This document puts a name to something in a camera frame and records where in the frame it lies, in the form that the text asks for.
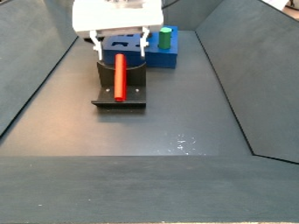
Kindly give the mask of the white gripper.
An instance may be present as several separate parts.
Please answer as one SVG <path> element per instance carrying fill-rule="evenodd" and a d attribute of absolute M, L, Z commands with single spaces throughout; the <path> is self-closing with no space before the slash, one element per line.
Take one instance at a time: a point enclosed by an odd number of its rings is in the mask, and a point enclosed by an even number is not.
<path fill-rule="evenodd" d="M 164 24 L 161 0 L 75 0 L 72 5 L 72 28 L 84 39 L 89 36 L 97 60 L 103 60 L 104 36 L 143 33 L 139 41 L 140 55 L 145 57 L 147 37 Z"/>

